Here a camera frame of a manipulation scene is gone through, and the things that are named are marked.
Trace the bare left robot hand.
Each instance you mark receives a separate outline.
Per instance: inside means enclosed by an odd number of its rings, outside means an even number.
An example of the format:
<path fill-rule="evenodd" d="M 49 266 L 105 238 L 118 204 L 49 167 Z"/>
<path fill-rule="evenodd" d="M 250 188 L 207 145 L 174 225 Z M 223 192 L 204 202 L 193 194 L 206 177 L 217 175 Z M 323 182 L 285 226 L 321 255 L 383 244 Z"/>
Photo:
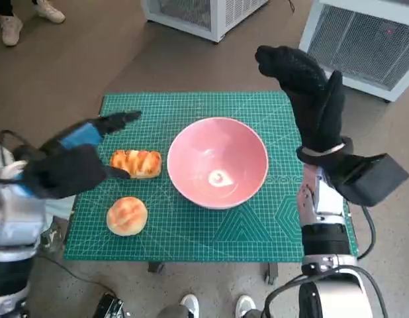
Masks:
<path fill-rule="evenodd" d="M 105 136 L 123 130 L 141 114 L 113 113 L 83 120 L 59 132 L 40 147 L 46 157 L 36 167 L 38 179 L 48 187 L 94 187 L 108 178 L 129 179 L 122 168 L 103 164 L 97 147 Z"/>

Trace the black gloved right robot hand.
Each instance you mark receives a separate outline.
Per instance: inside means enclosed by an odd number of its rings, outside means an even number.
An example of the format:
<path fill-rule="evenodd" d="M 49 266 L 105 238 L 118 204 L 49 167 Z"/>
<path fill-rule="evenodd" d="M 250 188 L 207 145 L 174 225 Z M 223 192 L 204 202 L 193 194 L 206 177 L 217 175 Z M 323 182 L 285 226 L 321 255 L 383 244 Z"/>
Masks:
<path fill-rule="evenodd" d="M 327 77 L 314 58 L 288 46 L 259 46 L 255 59 L 260 73 L 276 79 L 287 94 L 303 147 L 322 153 L 343 144 L 345 95 L 340 71 Z"/>

